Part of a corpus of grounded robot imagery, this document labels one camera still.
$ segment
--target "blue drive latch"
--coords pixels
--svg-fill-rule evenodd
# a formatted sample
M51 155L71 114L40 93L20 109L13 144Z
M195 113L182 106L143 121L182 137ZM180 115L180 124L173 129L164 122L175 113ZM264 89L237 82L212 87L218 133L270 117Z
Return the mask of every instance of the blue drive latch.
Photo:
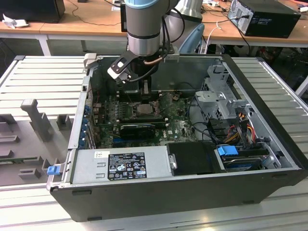
M220 146L217 148L219 155L238 155L237 149L235 146Z
M60 175L60 168L61 166L54 165L54 166L49 166L47 169L47 175Z

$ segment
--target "barcode sticker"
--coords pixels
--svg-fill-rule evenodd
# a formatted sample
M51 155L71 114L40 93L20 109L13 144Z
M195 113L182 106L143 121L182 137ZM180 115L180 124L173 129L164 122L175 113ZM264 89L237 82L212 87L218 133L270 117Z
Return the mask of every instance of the barcode sticker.
M110 151L95 152L94 158L108 158L109 154L110 154Z

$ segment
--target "black computer case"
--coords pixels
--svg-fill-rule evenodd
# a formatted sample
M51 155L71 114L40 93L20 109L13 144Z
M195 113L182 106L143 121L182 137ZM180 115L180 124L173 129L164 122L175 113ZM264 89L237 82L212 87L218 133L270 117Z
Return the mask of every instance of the black computer case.
M233 0L228 13L245 36L288 38L301 14L275 0Z
M28 22L58 23L64 11L63 0L5 0L0 4L1 19L5 14Z

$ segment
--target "warning label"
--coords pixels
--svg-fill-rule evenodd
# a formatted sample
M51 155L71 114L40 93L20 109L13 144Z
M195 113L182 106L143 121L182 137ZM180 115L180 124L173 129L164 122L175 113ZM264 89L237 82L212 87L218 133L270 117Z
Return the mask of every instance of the warning label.
M109 180L140 178L146 178L144 153L110 154L108 156Z

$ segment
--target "motherboard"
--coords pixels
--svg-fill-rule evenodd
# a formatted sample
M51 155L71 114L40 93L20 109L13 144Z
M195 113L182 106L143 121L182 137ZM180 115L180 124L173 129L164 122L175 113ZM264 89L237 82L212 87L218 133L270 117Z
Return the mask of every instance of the motherboard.
M94 105L99 148L160 146L170 142L196 141L189 125L189 97L164 92L146 103L128 94L109 96Z

